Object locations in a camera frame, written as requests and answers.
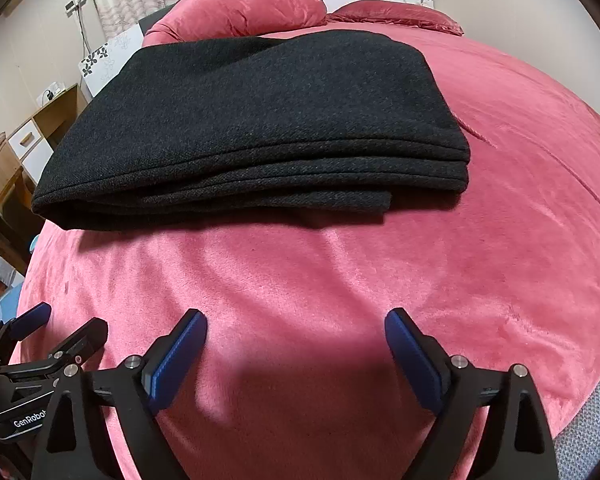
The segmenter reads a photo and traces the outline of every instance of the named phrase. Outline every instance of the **wall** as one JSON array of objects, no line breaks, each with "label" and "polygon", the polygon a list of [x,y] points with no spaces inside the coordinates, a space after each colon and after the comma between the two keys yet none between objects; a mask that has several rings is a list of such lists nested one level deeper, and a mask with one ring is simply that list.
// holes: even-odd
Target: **wall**
[{"label": "wall", "polygon": [[[9,134],[25,121],[38,108],[36,97],[53,81],[80,82],[82,38],[75,16],[64,12],[68,1],[23,0],[0,17],[0,132]],[[95,49],[105,39],[91,0],[82,15]]]},{"label": "wall", "polygon": [[434,0],[474,40],[561,82],[600,114],[600,30],[578,0]]}]

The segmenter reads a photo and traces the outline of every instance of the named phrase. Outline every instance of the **screw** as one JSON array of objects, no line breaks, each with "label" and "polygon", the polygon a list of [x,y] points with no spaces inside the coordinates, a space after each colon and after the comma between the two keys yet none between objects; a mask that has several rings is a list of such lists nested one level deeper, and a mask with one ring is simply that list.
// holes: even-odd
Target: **screw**
[{"label": "screw", "polygon": [[451,357],[451,364],[456,368],[466,368],[469,364],[469,359],[463,355],[454,355]]},{"label": "screw", "polygon": [[529,370],[526,369],[525,365],[514,365],[513,373],[515,373],[518,377],[526,377],[529,373]]},{"label": "screw", "polygon": [[142,361],[142,358],[139,355],[130,355],[125,359],[125,366],[133,370],[140,366],[140,361]]},{"label": "screw", "polygon": [[68,365],[64,368],[64,374],[67,377],[73,377],[78,373],[78,365]]}]

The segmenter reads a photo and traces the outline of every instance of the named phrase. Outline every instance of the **pink pillow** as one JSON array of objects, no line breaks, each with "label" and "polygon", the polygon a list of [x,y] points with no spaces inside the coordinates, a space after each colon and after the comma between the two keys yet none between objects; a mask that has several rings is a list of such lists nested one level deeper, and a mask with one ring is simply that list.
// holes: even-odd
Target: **pink pillow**
[{"label": "pink pillow", "polygon": [[142,46],[317,27],[326,25],[326,14],[322,0],[180,0]]},{"label": "pink pillow", "polygon": [[349,23],[392,23],[410,27],[428,28],[462,36],[464,31],[459,23],[446,14],[429,7],[385,0],[360,0],[340,7],[328,14],[330,22]]}]

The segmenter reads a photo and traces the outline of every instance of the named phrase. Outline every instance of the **folded black garment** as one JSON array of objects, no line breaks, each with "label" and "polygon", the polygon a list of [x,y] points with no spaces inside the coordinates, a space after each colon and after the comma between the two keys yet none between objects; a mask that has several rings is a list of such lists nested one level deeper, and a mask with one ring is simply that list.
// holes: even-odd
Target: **folded black garment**
[{"label": "folded black garment", "polygon": [[382,213],[391,186],[465,190],[468,161],[424,56],[381,34],[166,44],[78,117],[33,210],[95,230],[254,206]]}]

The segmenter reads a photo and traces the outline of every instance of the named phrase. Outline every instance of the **power outlet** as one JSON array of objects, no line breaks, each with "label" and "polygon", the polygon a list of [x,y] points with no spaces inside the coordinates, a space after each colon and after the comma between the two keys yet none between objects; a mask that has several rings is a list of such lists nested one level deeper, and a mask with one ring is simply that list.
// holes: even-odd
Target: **power outlet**
[{"label": "power outlet", "polygon": [[78,8],[83,6],[87,0],[69,0],[69,2],[64,6],[64,11],[67,16],[71,16]]}]

